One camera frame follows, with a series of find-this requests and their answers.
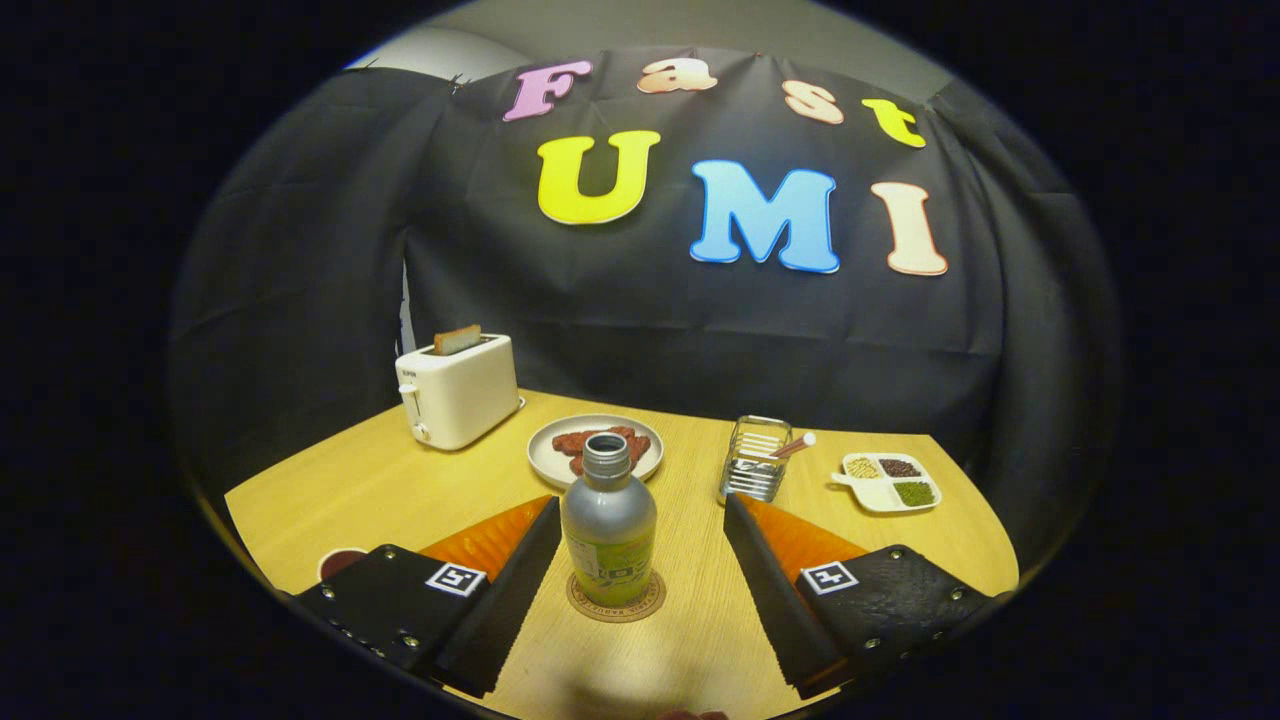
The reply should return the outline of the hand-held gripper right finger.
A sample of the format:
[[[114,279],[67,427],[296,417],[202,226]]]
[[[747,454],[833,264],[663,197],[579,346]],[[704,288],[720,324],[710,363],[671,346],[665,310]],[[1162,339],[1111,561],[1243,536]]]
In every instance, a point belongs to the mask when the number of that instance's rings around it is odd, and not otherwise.
[[[801,698],[937,653],[1000,609],[905,544],[864,550],[749,495],[728,538],[785,680]]]

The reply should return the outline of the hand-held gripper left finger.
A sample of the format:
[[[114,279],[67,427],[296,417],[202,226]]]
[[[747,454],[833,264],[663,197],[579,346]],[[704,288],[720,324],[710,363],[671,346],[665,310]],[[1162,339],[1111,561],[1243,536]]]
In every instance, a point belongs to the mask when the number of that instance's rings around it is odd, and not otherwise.
[[[559,542],[559,500],[544,495],[420,551],[338,553],[296,598],[383,661],[481,698],[495,689]]]

